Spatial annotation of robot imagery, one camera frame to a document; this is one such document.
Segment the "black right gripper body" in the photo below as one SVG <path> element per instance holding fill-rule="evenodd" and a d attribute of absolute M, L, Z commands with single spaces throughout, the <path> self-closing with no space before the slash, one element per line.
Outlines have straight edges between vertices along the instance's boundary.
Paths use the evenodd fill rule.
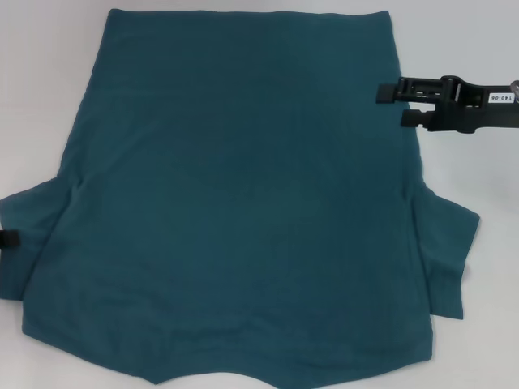
<path fill-rule="evenodd" d="M 477 129 L 518 128 L 518 82 L 509 85 L 476 85 L 456 76 L 441 78 L 444 84 L 430 132 L 457 131 L 473 134 Z"/>

